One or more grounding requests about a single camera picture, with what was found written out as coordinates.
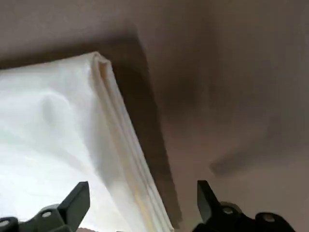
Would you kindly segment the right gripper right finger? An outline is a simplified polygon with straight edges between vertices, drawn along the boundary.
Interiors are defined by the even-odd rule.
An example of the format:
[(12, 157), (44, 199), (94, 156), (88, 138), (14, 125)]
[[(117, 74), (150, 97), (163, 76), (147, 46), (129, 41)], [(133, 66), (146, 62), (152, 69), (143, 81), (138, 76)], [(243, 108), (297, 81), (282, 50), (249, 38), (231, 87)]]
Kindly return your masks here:
[(254, 218), (240, 208), (216, 198), (208, 181), (197, 182), (197, 206), (202, 222), (195, 232), (293, 232), (294, 228), (280, 215), (260, 212)]

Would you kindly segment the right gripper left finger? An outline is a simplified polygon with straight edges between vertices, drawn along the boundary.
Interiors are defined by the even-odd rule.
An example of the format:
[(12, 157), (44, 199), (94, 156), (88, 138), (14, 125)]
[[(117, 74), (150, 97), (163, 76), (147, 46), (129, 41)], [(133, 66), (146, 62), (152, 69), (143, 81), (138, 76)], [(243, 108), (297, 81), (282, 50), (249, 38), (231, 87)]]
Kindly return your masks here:
[(90, 208), (90, 191), (87, 181), (79, 182), (56, 207), (49, 206), (28, 221), (15, 217), (2, 217), (2, 232), (75, 232)]

